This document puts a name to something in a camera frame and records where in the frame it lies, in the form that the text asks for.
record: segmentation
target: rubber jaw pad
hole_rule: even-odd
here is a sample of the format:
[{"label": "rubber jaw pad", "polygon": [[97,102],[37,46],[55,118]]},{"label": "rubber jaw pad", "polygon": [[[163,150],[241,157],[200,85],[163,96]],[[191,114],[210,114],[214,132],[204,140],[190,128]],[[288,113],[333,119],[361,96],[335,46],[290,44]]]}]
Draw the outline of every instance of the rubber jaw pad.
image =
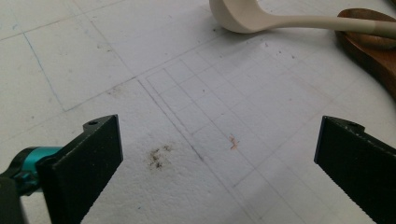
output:
[{"label": "rubber jaw pad", "polygon": [[323,117],[315,162],[376,223],[396,223],[396,149],[343,119]]},{"label": "rubber jaw pad", "polygon": [[84,133],[36,164],[52,223],[79,223],[122,162],[116,115],[83,128]]}]

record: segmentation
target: brown stain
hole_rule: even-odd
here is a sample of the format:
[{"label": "brown stain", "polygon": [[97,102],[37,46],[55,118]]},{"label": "brown stain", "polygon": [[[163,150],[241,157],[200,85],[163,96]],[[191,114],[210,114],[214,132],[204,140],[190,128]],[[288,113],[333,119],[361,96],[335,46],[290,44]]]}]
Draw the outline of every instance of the brown stain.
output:
[{"label": "brown stain", "polygon": [[161,170],[166,164],[170,164],[167,156],[172,150],[169,145],[152,149],[148,155],[148,168],[150,170]]},{"label": "brown stain", "polygon": [[229,137],[230,142],[233,144],[233,146],[230,148],[230,150],[236,150],[238,149],[238,143],[239,141],[236,141],[235,137],[231,134]]}]

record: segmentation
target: white cutting mat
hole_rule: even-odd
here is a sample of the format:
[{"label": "white cutting mat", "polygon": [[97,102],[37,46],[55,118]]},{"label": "white cutting mat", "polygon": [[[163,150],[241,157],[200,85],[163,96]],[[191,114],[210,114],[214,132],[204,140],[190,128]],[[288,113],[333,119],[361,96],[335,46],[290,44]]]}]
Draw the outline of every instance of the white cutting mat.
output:
[{"label": "white cutting mat", "polygon": [[[396,16],[385,0],[260,4]],[[0,3],[0,50],[1,171],[120,116],[124,162],[83,223],[373,223],[313,162],[323,115],[396,147],[395,104],[333,31],[236,35],[202,0],[16,0]],[[41,193],[23,201],[50,223]]]}]

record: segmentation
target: teal clamp body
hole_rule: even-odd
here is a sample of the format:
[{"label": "teal clamp body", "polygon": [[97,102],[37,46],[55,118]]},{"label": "teal clamp body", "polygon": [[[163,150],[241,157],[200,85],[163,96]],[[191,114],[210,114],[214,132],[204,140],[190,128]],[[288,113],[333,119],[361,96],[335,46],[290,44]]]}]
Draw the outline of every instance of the teal clamp body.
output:
[{"label": "teal clamp body", "polygon": [[35,163],[43,159],[46,156],[55,154],[61,150],[61,147],[37,147],[33,150],[29,156],[26,157],[23,162],[22,171],[31,172],[35,177],[37,176],[37,170],[35,169]]},{"label": "teal clamp body", "polygon": [[20,195],[30,195],[40,189],[35,163],[44,157],[55,154],[61,147],[37,147],[24,160],[19,173],[13,176]]}]

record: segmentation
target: black clamp jaw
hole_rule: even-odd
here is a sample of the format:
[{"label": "black clamp jaw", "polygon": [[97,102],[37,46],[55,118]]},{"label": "black clamp jaw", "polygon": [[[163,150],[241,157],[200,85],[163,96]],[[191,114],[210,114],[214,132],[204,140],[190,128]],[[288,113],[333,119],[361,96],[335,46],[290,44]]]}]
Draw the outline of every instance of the black clamp jaw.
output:
[{"label": "black clamp jaw", "polygon": [[315,163],[373,221],[396,223],[395,148],[357,123],[324,116]]},{"label": "black clamp jaw", "polygon": [[42,189],[52,223],[79,223],[122,162],[117,115],[94,119],[65,147],[29,147],[0,174],[0,223],[26,224],[20,197]]}]

